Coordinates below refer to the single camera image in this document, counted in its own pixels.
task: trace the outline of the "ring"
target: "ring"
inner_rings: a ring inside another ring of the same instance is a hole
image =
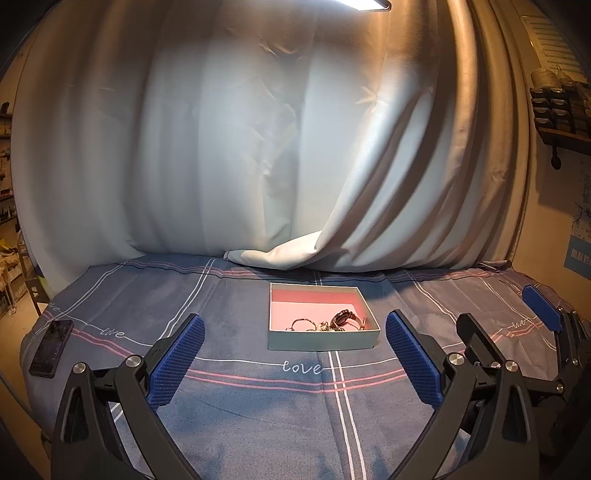
[[[302,322],[302,321],[304,321],[304,322],[310,322],[312,325],[314,325],[314,328],[313,329],[312,328],[309,328],[309,329],[306,330],[306,332],[315,332],[318,329],[318,327],[316,326],[316,324],[314,322],[312,322],[312,320],[310,320],[310,319],[296,319],[296,320],[294,320],[291,323],[291,327],[286,328],[286,330],[290,330],[292,332],[295,332],[296,330],[294,329],[294,325],[297,322]]]

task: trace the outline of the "poster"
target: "poster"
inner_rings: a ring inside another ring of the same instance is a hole
[[[558,73],[558,67],[575,82],[587,83],[581,64],[564,37],[546,17],[521,17],[543,68]]]
[[[582,188],[577,192],[576,213],[570,231],[564,266],[591,280],[591,160],[581,161]]]

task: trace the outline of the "metal screw cap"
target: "metal screw cap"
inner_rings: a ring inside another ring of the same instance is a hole
[[[72,367],[72,371],[75,374],[81,374],[84,370],[86,370],[86,364],[83,362],[78,362],[74,367]]]
[[[513,360],[507,360],[505,363],[505,368],[509,372],[517,372],[519,370],[519,365],[517,365],[517,362],[514,362]]]
[[[125,365],[128,367],[137,367],[142,361],[142,358],[139,355],[132,355],[125,359]]]
[[[463,365],[464,364],[464,356],[460,353],[450,353],[449,361],[453,365]]]

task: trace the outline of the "white backdrop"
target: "white backdrop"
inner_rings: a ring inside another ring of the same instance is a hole
[[[52,288],[148,252],[505,258],[530,139],[496,1],[64,0],[35,32],[11,147]]]

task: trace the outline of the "blue gripper pad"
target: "blue gripper pad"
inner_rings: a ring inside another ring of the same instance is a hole
[[[551,332],[562,331],[561,315],[548,300],[533,285],[524,287],[521,298]]]
[[[154,411],[167,405],[205,341],[205,323],[195,315],[150,375],[148,403]]]
[[[396,312],[386,319],[386,338],[418,397],[437,408],[443,402],[439,370]]]

